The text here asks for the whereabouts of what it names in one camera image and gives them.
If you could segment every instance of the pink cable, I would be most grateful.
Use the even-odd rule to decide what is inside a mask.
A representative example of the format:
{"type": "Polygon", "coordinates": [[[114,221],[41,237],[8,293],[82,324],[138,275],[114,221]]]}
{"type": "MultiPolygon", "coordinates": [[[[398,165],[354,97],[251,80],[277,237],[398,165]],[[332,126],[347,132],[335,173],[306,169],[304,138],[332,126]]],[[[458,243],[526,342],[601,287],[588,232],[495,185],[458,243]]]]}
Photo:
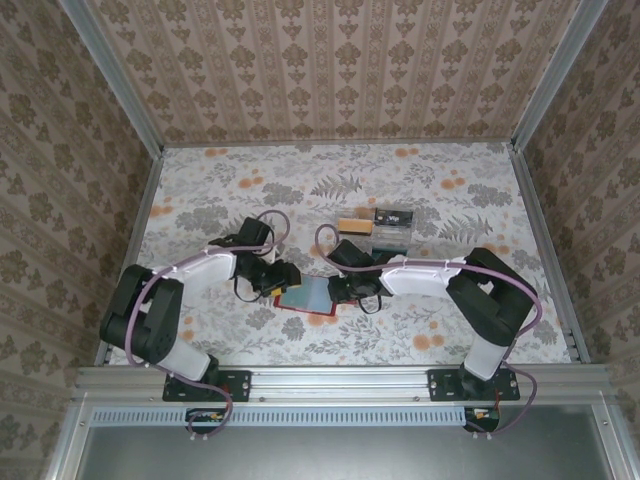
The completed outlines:
{"type": "MultiPolygon", "coordinates": [[[[315,234],[316,250],[318,251],[318,254],[320,255],[320,257],[322,257],[322,259],[324,259],[324,261],[326,261],[329,265],[332,265],[333,267],[337,268],[338,270],[345,271],[345,272],[373,272],[373,271],[376,271],[376,270],[383,270],[385,268],[396,268],[396,267],[403,267],[403,266],[428,266],[428,267],[438,267],[438,268],[440,268],[440,267],[443,267],[443,268],[460,268],[462,270],[468,270],[470,272],[481,273],[483,275],[488,275],[490,277],[494,277],[494,278],[497,278],[499,280],[503,280],[503,281],[513,285],[514,287],[520,289],[523,293],[525,293],[531,299],[531,301],[535,305],[535,307],[536,307],[535,317],[525,327],[521,328],[518,331],[518,333],[516,334],[516,339],[521,337],[523,334],[525,334],[526,332],[528,332],[532,328],[535,328],[535,326],[538,325],[538,323],[540,323],[540,320],[542,318],[542,312],[543,312],[542,304],[540,303],[540,299],[524,283],[516,280],[515,278],[511,278],[508,275],[505,275],[505,274],[503,274],[501,272],[496,272],[495,270],[490,270],[488,268],[476,267],[475,265],[467,265],[465,263],[448,262],[448,261],[445,261],[445,260],[407,260],[405,262],[392,262],[392,263],[386,263],[386,264],[382,264],[382,265],[374,265],[374,266],[371,266],[371,267],[347,267],[345,265],[340,265],[339,263],[336,263],[333,260],[331,260],[329,257],[327,257],[327,255],[322,250],[322,247],[321,247],[321,244],[320,244],[320,232],[325,228],[329,228],[333,232],[333,235],[335,237],[335,245],[337,245],[338,241],[340,240],[340,234],[339,234],[338,230],[336,229],[336,227],[334,227],[333,225],[331,225],[329,223],[325,223],[323,225],[320,225],[316,229],[316,234],[315,234]]],[[[527,403],[522,408],[522,410],[520,411],[518,416],[512,422],[510,422],[508,425],[505,425],[502,428],[498,428],[497,430],[494,430],[493,432],[490,432],[490,433],[489,432],[484,432],[486,435],[489,435],[489,434],[497,435],[497,434],[503,433],[503,432],[513,428],[514,426],[516,426],[520,422],[520,420],[522,420],[522,417],[524,417],[524,415],[529,411],[529,409],[531,408],[531,405],[533,404],[533,401],[536,398],[536,395],[538,393],[538,383],[536,382],[536,380],[533,377],[533,375],[531,375],[530,373],[524,372],[524,371],[522,371],[522,370],[520,370],[518,368],[515,368],[515,367],[509,365],[506,362],[506,359],[511,354],[511,351],[513,350],[514,345],[515,345],[515,340],[514,340],[514,343],[506,351],[506,353],[505,353],[505,355],[504,355],[504,357],[502,359],[502,363],[504,364],[504,366],[506,368],[508,368],[512,372],[514,372],[516,374],[519,374],[519,375],[523,375],[523,376],[527,377],[531,381],[531,385],[532,385],[531,395],[529,395],[527,403]]],[[[477,425],[473,424],[472,422],[468,422],[468,423],[471,426],[477,428],[478,430],[480,430],[482,432],[482,429],[480,427],[478,427],[477,425]]]]}
{"type": "MultiPolygon", "coordinates": [[[[142,304],[144,303],[144,299],[146,298],[146,296],[149,294],[149,292],[151,291],[151,288],[158,282],[158,280],[160,280],[164,275],[167,275],[168,273],[180,270],[182,268],[186,268],[189,265],[191,265],[193,262],[201,260],[202,258],[210,255],[210,254],[218,254],[218,253],[224,253],[224,252],[255,252],[255,251],[259,251],[259,250],[265,250],[267,248],[276,248],[279,245],[282,244],[282,242],[284,242],[284,240],[289,236],[289,232],[291,231],[291,222],[289,221],[289,217],[287,217],[287,215],[280,211],[280,210],[266,210],[264,212],[262,212],[260,215],[258,215],[258,219],[275,213],[277,215],[280,215],[282,218],[284,218],[284,221],[286,223],[286,230],[284,232],[284,234],[278,238],[277,240],[274,240],[272,243],[266,243],[264,245],[260,245],[260,246],[251,246],[251,247],[230,247],[230,248],[221,248],[221,247],[211,247],[211,248],[206,248],[204,251],[197,253],[196,255],[193,255],[189,258],[186,258],[184,260],[181,260],[179,262],[177,262],[175,265],[171,266],[171,267],[167,267],[162,269],[161,271],[159,271],[158,273],[156,273],[153,277],[151,277],[149,279],[149,281],[146,283],[146,285],[142,288],[142,290],[140,291],[140,294],[138,295],[138,298],[136,299],[136,302],[133,305],[133,310],[131,311],[131,316],[129,317],[129,323],[127,324],[127,332],[124,338],[124,352],[125,355],[127,356],[127,360],[129,362],[130,365],[134,366],[134,367],[139,367],[142,365],[145,365],[146,362],[142,361],[142,362],[137,362],[135,360],[135,358],[133,358],[133,353],[131,352],[131,341],[133,339],[133,329],[135,327],[136,324],[136,319],[138,317],[138,313],[140,312],[140,307],[142,307],[142,304]]],[[[183,377],[182,375],[178,375],[175,374],[174,372],[171,372],[169,370],[167,370],[166,368],[163,368],[159,365],[154,365],[155,368],[157,368],[160,371],[163,371],[169,375],[173,375],[175,378],[177,378],[178,380],[180,380],[183,383],[186,383],[187,385],[191,385],[192,387],[197,387],[197,388],[203,388],[206,390],[212,390],[220,395],[222,395],[226,401],[227,404],[227,411],[226,411],[226,415],[225,417],[222,419],[222,421],[220,422],[220,424],[213,429],[210,433],[208,433],[208,436],[211,435],[216,435],[217,433],[219,433],[220,431],[222,431],[227,422],[229,421],[229,418],[231,418],[231,413],[233,412],[233,401],[231,399],[231,395],[229,395],[229,393],[225,392],[224,390],[222,390],[219,387],[216,387],[215,385],[208,385],[206,383],[201,383],[201,382],[194,382],[193,380],[189,380],[186,377],[183,377]]],[[[187,429],[189,430],[189,432],[192,435],[196,435],[196,433],[193,431],[192,429],[192,424],[193,424],[193,419],[195,417],[192,417],[189,421],[189,424],[187,425],[187,429]]]]}

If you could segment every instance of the table surface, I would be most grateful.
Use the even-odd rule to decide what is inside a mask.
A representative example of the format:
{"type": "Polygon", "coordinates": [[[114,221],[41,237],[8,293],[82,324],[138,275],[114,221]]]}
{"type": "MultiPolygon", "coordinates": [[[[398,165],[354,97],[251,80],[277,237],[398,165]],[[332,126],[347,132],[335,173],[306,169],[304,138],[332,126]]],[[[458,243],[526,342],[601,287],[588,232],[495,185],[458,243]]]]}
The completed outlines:
{"type": "MultiPolygon", "coordinates": [[[[518,341],[512,362],[570,361],[505,144],[181,148],[163,156],[138,263],[181,260],[237,232],[244,217],[277,208],[292,222],[284,259],[328,276],[335,270],[313,245],[318,225],[339,210],[403,206],[415,212],[409,256],[454,258],[485,246],[536,288],[544,316],[518,341]]],[[[283,222],[271,221],[282,233],[283,222]]],[[[322,241],[332,244],[329,234],[322,241]]],[[[370,237],[360,245],[371,247],[370,237]]],[[[374,315],[343,305],[326,317],[271,300],[243,303],[231,282],[184,302],[179,328],[222,365],[459,364],[473,334],[448,299],[396,297],[374,315]]],[[[126,363],[120,350],[111,363],[126,363]]]]}

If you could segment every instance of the purple cable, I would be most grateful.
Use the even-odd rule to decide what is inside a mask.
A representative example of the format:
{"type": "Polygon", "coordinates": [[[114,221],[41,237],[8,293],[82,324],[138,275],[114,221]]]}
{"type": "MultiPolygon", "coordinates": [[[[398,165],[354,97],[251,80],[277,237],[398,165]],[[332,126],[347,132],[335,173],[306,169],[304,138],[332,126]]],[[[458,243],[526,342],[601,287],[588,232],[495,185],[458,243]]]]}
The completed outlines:
{"type": "MultiPolygon", "coordinates": [[[[284,235],[282,235],[277,240],[274,240],[272,243],[267,243],[264,245],[253,246],[253,247],[206,248],[204,251],[197,253],[196,255],[193,255],[189,258],[181,260],[177,262],[175,265],[159,271],[149,279],[149,281],[140,291],[140,294],[138,295],[138,298],[136,299],[136,302],[133,305],[133,310],[131,311],[131,316],[129,317],[129,323],[127,325],[127,332],[124,339],[124,352],[125,352],[125,355],[127,356],[127,360],[129,361],[130,365],[133,365],[134,367],[139,367],[146,364],[146,362],[136,362],[135,358],[133,358],[133,353],[131,352],[131,340],[133,338],[133,329],[135,327],[138,313],[140,312],[140,307],[142,306],[144,299],[146,298],[147,294],[149,293],[153,285],[155,285],[155,283],[158,282],[158,280],[160,280],[164,275],[173,271],[177,271],[181,268],[188,267],[193,262],[201,260],[202,258],[210,254],[218,254],[218,253],[224,253],[224,252],[255,252],[255,251],[264,250],[267,248],[277,248],[289,236],[289,232],[291,231],[291,222],[289,221],[289,217],[287,217],[287,215],[280,210],[266,210],[262,212],[260,215],[258,215],[257,218],[260,219],[272,213],[280,215],[282,218],[284,218],[284,221],[287,226],[284,232],[284,235]]],[[[204,388],[206,390],[212,390],[222,395],[225,398],[225,401],[227,403],[227,414],[225,415],[224,419],[220,422],[220,424],[208,435],[215,435],[218,432],[220,432],[222,429],[224,429],[226,423],[229,421],[229,418],[231,417],[231,412],[233,411],[233,402],[232,402],[231,396],[227,392],[225,392],[221,388],[216,387],[215,385],[207,385],[206,383],[200,383],[200,382],[195,382],[193,380],[189,380],[188,378],[183,377],[182,375],[175,374],[159,365],[154,365],[154,367],[169,375],[173,375],[175,378],[177,378],[183,383],[186,383],[187,385],[191,385],[192,387],[197,387],[197,388],[204,388]]],[[[195,434],[195,432],[193,432],[193,429],[191,428],[192,423],[193,423],[193,419],[190,420],[187,428],[189,429],[190,433],[195,434]]]]}
{"type": "MultiPolygon", "coordinates": [[[[483,268],[483,267],[476,267],[474,265],[467,265],[465,263],[457,263],[457,262],[448,262],[448,261],[444,261],[444,260],[408,260],[406,262],[393,262],[393,263],[386,263],[386,264],[382,264],[382,265],[374,265],[371,267],[347,267],[345,265],[340,265],[339,263],[334,262],[333,260],[331,260],[330,258],[327,257],[327,255],[323,252],[322,248],[321,248],[321,244],[320,244],[320,232],[325,229],[325,228],[329,228],[334,236],[335,236],[335,244],[337,244],[340,240],[340,234],[338,232],[338,229],[336,227],[334,227],[333,225],[329,224],[329,223],[325,223],[323,225],[320,225],[317,229],[316,229],[316,234],[315,234],[315,244],[316,244],[316,250],[318,251],[318,254],[320,255],[320,257],[322,257],[322,259],[324,259],[324,261],[326,261],[329,265],[332,265],[333,267],[337,268],[338,270],[342,270],[345,272],[372,272],[375,270],[382,270],[385,268],[396,268],[396,267],[403,267],[403,266],[428,266],[428,267],[444,267],[444,268],[460,268],[462,270],[468,270],[470,272],[476,272],[476,273],[481,273],[483,275],[488,275],[500,280],[503,280],[511,285],[513,285],[514,287],[520,289],[523,293],[525,293],[532,301],[533,304],[536,307],[536,315],[533,318],[533,320],[531,322],[529,322],[525,327],[521,328],[518,333],[516,334],[516,339],[521,337],[523,334],[527,333],[529,330],[531,330],[532,328],[535,328],[535,326],[540,323],[540,319],[542,318],[542,304],[540,303],[540,299],[538,298],[538,296],[533,293],[531,290],[529,290],[529,288],[523,284],[522,282],[511,278],[503,273],[500,272],[496,272],[494,270],[490,270],[488,268],[483,268]]],[[[513,347],[515,345],[515,340],[514,343],[509,347],[509,349],[506,351],[504,357],[502,358],[502,363],[505,367],[507,367],[509,370],[511,370],[512,372],[519,374],[519,375],[523,375],[525,377],[527,377],[530,381],[531,381],[531,385],[532,385],[532,391],[531,391],[531,395],[529,395],[529,399],[527,400],[527,403],[525,404],[525,406],[523,407],[523,409],[520,411],[520,413],[518,414],[518,416],[512,421],[510,422],[508,425],[499,428],[493,432],[491,432],[491,435],[497,435],[499,433],[503,433],[507,430],[509,430],[510,428],[513,428],[515,425],[517,425],[520,420],[522,419],[522,417],[529,411],[529,409],[531,408],[531,405],[533,404],[533,401],[536,398],[536,394],[538,393],[538,383],[536,382],[535,378],[533,377],[533,375],[524,372],[518,368],[515,368],[511,365],[509,365],[506,362],[506,359],[509,357],[509,355],[511,354],[511,351],[513,350],[513,347]]],[[[471,426],[473,426],[474,428],[477,428],[478,430],[480,430],[482,432],[482,428],[480,428],[479,426],[475,425],[472,422],[467,422],[469,423],[471,426]]]]}

